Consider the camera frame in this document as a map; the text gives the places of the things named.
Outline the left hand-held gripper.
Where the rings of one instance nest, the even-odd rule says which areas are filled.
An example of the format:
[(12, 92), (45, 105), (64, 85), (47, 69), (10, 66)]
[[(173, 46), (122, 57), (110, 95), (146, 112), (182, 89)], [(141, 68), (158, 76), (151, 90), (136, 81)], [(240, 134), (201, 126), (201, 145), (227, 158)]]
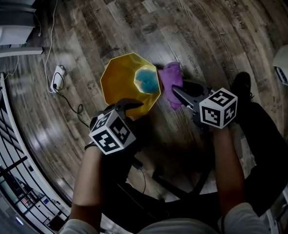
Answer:
[(136, 141), (134, 133), (127, 124), (126, 112), (143, 106), (141, 101), (123, 98), (107, 106), (92, 118), (89, 124), (89, 137), (92, 144), (99, 147), (103, 154), (113, 154), (126, 149)]

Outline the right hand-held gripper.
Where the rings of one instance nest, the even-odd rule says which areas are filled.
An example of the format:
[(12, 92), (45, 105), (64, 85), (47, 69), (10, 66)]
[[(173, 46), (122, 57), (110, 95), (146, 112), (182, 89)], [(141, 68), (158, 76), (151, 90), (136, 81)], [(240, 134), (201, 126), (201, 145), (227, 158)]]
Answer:
[(183, 88), (172, 85), (172, 93), (202, 124), (222, 129), (237, 114), (238, 97), (225, 88), (216, 90), (202, 82), (185, 80)]

